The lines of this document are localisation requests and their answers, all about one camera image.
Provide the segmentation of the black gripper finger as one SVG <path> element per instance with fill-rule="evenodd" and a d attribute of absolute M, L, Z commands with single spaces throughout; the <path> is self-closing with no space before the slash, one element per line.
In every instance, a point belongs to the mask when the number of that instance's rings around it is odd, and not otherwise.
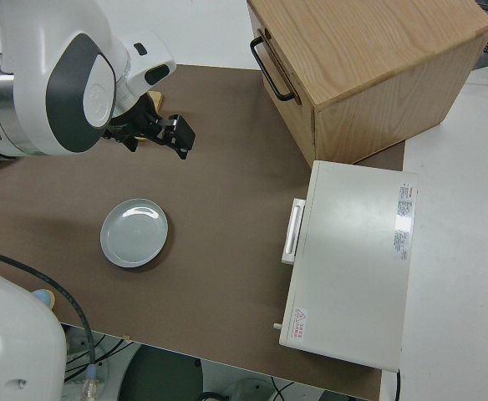
<path fill-rule="evenodd" d="M 187 150 L 192 150 L 196 139 L 194 130 L 189 126 L 186 119 L 182 115 L 174 114 L 170 118 L 175 122 L 173 127 L 180 130 L 183 139 L 185 140 Z"/>
<path fill-rule="evenodd" d="M 175 127 L 165 129 L 165 145 L 173 149 L 182 160 L 186 159 L 187 148 L 179 129 Z"/>

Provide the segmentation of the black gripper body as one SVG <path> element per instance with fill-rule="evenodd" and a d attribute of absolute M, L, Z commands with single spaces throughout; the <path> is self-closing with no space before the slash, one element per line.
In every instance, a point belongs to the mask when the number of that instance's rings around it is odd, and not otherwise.
<path fill-rule="evenodd" d="M 174 128 L 175 116 L 160 116 L 155 110 L 153 99 L 144 94 L 128 111 L 110 120 L 102 138 L 121 143 L 130 152 L 136 152 L 139 138 L 174 150 Z"/>

